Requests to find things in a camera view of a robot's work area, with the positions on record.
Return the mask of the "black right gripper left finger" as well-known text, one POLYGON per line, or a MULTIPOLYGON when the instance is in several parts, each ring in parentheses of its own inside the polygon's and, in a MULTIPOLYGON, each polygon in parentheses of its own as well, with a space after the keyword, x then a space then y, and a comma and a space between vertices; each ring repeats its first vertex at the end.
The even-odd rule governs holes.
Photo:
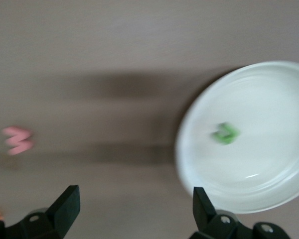
POLYGON ((35 212, 5 229, 4 239, 64 239, 80 212, 78 185, 71 185, 44 212, 35 212))

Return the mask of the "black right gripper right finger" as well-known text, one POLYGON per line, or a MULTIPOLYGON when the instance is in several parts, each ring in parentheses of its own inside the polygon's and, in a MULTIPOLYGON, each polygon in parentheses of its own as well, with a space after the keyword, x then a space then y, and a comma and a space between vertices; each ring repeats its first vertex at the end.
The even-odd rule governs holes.
POLYGON ((253 231, 234 217, 216 212, 202 187, 193 189, 193 215, 198 228, 192 239, 253 239, 253 231))

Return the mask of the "pink foam letter w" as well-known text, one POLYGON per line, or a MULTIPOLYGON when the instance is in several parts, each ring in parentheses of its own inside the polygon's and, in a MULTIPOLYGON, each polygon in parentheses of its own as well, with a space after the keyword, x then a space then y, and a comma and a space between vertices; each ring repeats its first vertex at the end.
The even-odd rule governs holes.
POLYGON ((31 149, 34 143, 30 140, 32 132, 17 126, 9 126, 2 130, 2 133, 8 138, 6 144, 10 146, 8 155, 17 155, 31 149))

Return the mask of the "green foam letter u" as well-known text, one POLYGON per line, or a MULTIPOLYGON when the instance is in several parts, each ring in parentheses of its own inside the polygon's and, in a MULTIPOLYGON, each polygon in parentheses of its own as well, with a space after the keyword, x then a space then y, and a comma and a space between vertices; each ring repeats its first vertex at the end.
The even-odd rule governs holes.
POLYGON ((220 123, 217 130, 211 133, 211 137, 220 144, 228 145, 233 143, 240 135, 240 131, 228 122, 220 123))

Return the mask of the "brown table cover mat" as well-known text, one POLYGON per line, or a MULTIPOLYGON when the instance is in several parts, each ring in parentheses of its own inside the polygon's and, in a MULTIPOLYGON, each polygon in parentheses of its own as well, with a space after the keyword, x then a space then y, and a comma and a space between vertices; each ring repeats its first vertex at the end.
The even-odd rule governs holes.
POLYGON ((188 239, 174 164, 212 81, 299 62, 299 0, 0 0, 0 212, 10 226, 78 185, 65 239, 188 239), (32 132, 8 155, 2 130, 32 132))

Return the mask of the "beige round plate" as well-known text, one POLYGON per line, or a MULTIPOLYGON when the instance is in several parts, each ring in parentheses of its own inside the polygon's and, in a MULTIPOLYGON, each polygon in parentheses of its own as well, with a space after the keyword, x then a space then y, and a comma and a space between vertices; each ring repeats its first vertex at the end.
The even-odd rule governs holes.
POLYGON ((261 212, 299 196, 299 63, 270 61, 235 70, 190 105, 175 142, 175 162, 189 194, 204 188, 214 207, 261 212), (211 133, 228 122, 228 145, 211 133))

